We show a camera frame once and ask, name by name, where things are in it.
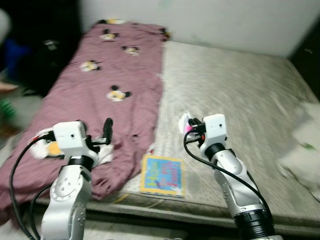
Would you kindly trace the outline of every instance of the maroon blanket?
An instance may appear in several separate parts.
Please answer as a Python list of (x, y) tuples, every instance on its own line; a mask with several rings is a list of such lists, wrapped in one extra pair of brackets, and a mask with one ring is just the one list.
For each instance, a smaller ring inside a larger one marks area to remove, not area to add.
[[(14, 162), (35, 133), (56, 123), (83, 120), (87, 133), (95, 138), (102, 135), (106, 118), (113, 119), (113, 160), (92, 170), (94, 199), (120, 189), (140, 171), (142, 155), (154, 140), (162, 95), (159, 74), (165, 36), (161, 28), (131, 22), (96, 24), (84, 35), (76, 55), (0, 168), (2, 221), (3, 210), (11, 207), (9, 175)], [(27, 152), (14, 177), (18, 202), (30, 201), (65, 164), (60, 159), (34, 159)]]

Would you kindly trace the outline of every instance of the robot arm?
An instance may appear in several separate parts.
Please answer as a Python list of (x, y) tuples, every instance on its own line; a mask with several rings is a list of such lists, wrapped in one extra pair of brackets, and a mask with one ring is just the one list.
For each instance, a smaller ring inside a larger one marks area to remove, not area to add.
[[(236, 157), (232, 149), (226, 149), (226, 119), (222, 114), (206, 116), (203, 122), (198, 119), (189, 121), (199, 143), (200, 153), (209, 161), (258, 190), (245, 164)], [(220, 170), (214, 170), (214, 178), (222, 189), (223, 197), (243, 240), (282, 240), (275, 234), (272, 216), (259, 196), (247, 186)]]
[(110, 144), (112, 120), (104, 124), (101, 139), (91, 141), (81, 121), (61, 122), (53, 127), (55, 140), (67, 165), (60, 169), (50, 189), (50, 203), (41, 223), (41, 240), (82, 240), (86, 206), (91, 198), (91, 170), (99, 162), (99, 147)]

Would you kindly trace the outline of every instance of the white cloth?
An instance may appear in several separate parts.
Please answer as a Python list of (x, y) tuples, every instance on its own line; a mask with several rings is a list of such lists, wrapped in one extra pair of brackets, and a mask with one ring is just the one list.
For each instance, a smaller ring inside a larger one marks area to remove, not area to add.
[(295, 146), (278, 166), (285, 177), (295, 177), (320, 201), (320, 104), (302, 107), (307, 118), (294, 129)]
[[(194, 117), (189, 113), (189, 112), (185, 112), (182, 117), (180, 118), (179, 122), (178, 122), (178, 127), (179, 127), (179, 131), (182, 135), (185, 135), (188, 131), (190, 131), (192, 129), (192, 127), (189, 124), (189, 120), (193, 119)], [(187, 139), (191, 139), (192, 137), (194, 137), (194, 133), (190, 133), (187, 136)]]
[(99, 162), (98, 165), (109, 163), (112, 161), (114, 146), (109, 145), (100, 145), (100, 152), (98, 153)]

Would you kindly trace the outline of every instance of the mattress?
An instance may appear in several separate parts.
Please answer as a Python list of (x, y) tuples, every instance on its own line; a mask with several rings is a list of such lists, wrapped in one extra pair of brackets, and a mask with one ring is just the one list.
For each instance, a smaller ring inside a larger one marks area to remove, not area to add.
[[(227, 147), (250, 170), (273, 213), (276, 231), (320, 237), (319, 202), (276, 166), (292, 139), (297, 106), (318, 102), (291, 63), (169, 41), (163, 68), (154, 153), (184, 160), (185, 198), (141, 194), (137, 175), (118, 193), (91, 201), (88, 209), (234, 228), (213, 170), (187, 155), (178, 130), (184, 112), (199, 119), (221, 113), (226, 117)], [(189, 148), (199, 153), (197, 146)]]

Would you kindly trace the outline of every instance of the picture book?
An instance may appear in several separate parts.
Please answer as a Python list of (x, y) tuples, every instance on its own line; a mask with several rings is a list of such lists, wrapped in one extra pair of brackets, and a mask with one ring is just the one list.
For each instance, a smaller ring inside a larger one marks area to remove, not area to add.
[(140, 191), (144, 194), (185, 196), (185, 174), (180, 159), (146, 155), (142, 160)]

